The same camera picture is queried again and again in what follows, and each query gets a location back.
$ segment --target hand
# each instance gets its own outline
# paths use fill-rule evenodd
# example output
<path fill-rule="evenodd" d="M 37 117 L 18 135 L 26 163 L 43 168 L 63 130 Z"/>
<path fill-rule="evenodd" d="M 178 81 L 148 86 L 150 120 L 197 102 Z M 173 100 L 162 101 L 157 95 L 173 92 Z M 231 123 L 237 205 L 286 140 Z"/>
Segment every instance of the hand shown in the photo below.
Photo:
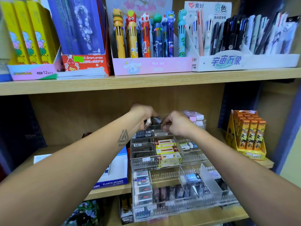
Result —
<path fill-rule="evenodd" d="M 172 111 L 162 121 L 162 129 L 166 132 L 171 132 L 174 135 L 179 135 L 189 138 L 192 129 L 197 126 L 191 122 L 182 112 Z"/>
<path fill-rule="evenodd" d="M 149 105 L 142 105 L 139 103 L 133 104 L 130 111 L 133 111 L 137 116 L 142 114 L 142 120 L 139 124 L 139 130 L 144 129 L 144 121 L 150 117 L 157 117 L 159 116 L 158 113 L 153 109 L 153 107 Z"/>

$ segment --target tattoo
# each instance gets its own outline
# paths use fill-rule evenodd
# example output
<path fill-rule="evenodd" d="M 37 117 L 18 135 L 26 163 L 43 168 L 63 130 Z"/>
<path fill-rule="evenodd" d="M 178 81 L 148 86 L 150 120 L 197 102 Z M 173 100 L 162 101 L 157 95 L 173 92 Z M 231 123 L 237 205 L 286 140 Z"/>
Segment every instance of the tattoo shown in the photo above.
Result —
<path fill-rule="evenodd" d="M 120 135 L 120 137 L 119 137 L 119 139 L 118 139 L 119 147 L 126 145 L 126 143 L 127 143 L 128 141 L 129 141 L 129 135 L 128 135 L 128 132 L 127 132 L 126 129 L 125 129 L 125 130 L 123 129 L 123 130 L 122 130 L 122 133 L 121 133 L 121 135 Z"/>

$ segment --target forearm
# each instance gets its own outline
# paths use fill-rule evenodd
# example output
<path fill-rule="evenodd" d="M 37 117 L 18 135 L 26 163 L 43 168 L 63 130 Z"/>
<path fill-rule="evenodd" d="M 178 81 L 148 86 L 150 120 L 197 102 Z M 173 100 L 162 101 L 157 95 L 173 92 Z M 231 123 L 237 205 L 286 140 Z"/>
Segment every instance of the forearm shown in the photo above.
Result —
<path fill-rule="evenodd" d="M 3 182 L 0 222 L 61 225 L 138 131 L 143 116 L 139 109 L 130 111 Z"/>
<path fill-rule="evenodd" d="M 189 134 L 257 225 L 301 225 L 301 189 L 206 131 Z"/>

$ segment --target pink pen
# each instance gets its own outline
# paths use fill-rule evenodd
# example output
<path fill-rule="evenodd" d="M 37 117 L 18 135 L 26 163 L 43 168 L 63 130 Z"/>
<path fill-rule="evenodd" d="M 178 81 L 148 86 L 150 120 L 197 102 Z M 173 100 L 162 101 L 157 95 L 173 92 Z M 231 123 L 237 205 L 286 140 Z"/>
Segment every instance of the pink pen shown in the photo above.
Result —
<path fill-rule="evenodd" d="M 203 12 L 202 8 L 198 9 L 197 17 L 198 17 L 198 34 L 199 34 L 199 53 L 200 53 L 200 56 L 204 56 L 204 37 L 203 37 L 204 12 Z"/>

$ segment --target green sticker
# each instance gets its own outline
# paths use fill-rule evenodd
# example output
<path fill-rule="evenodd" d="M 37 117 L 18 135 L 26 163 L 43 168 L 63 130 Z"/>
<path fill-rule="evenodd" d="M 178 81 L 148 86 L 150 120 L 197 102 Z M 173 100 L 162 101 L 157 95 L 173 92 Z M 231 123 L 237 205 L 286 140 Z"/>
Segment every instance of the green sticker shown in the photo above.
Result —
<path fill-rule="evenodd" d="M 73 56 L 73 60 L 75 62 L 80 62 L 80 63 L 83 63 L 84 62 L 84 57 L 83 56 Z"/>

